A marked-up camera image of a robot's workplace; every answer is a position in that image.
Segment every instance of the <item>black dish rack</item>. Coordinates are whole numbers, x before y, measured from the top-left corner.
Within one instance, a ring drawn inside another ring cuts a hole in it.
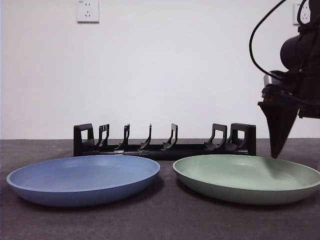
[[[230,136],[227,138],[227,126],[212,125],[210,139],[203,143],[178,143],[178,125],[171,124],[171,135],[162,144],[151,143],[152,125],[149,126],[149,136],[141,144],[129,144],[130,124],[124,126],[123,141],[119,144],[108,144],[110,125],[99,127],[99,139],[95,143],[93,126],[91,123],[75,125],[73,127],[73,156],[88,155],[129,155],[149,158],[153,160],[175,161],[181,158],[210,155],[210,154],[235,154],[256,156],[256,126],[233,123]],[[82,131],[87,131],[87,139],[82,139]],[[214,143],[216,131],[223,133],[220,143]],[[244,132],[240,138],[238,132]]]

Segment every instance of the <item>electrical outlet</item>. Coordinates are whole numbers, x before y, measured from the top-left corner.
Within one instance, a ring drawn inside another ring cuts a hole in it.
[[[79,0],[76,19],[78,23],[99,23],[99,0]]]
[[[297,18],[298,18],[298,11],[300,6],[301,6],[301,2],[295,2],[293,4],[293,24],[294,25],[299,25]],[[309,23],[310,16],[311,16],[311,12],[309,9],[309,0],[307,0],[301,10],[301,22],[304,24]]]

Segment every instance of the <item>dark countertop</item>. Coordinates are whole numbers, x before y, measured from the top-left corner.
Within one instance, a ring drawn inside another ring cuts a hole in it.
[[[320,191],[286,205],[223,202],[182,185],[172,161],[159,161],[159,176],[143,192],[93,207],[29,203],[6,182],[17,168],[72,155],[72,140],[1,141],[2,240],[320,240]],[[257,140],[257,155],[270,155],[267,139]],[[316,169],[320,139],[289,139],[279,158]]]

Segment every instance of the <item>cable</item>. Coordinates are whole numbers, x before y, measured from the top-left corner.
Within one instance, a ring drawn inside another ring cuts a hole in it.
[[[253,54],[253,50],[252,50],[252,42],[254,40],[254,36],[256,34],[256,31],[258,30],[258,28],[260,27],[260,25],[278,8],[280,7],[285,1],[287,0],[282,0],[280,1],[274,8],[272,8],[261,20],[260,22],[255,26],[255,28],[253,29],[252,31],[252,34],[251,34],[251,37],[250,37],[250,41],[249,41],[249,51],[250,51],[250,57],[251,57],[251,60],[253,62],[253,64],[263,73],[265,73],[266,75],[274,78],[274,79],[277,79],[277,80],[281,80],[278,76],[276,75],[273,75],[272,73],[264,70],[255,60],[255,57],[254,57],[254,54]]]
[[[299,7],[299,10],[298,10],[298,16],[297,16],[297,21],[298,23],[300,24],[300,26],[303,26],[303,25],[306,25],[305,23],[303,23],[301,21],[301,12],[302,12],[302,9],[304,8],[304,5],[306,3],[307,0],[303,0],[300,7]]]

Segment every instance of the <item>blue plate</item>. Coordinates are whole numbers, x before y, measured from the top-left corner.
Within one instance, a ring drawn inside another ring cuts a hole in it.
[[[118,201],[145,189],[160,170],[148,158],[78,156],[44,161],[11,172],[6,180],[23,199],[53,207]]]

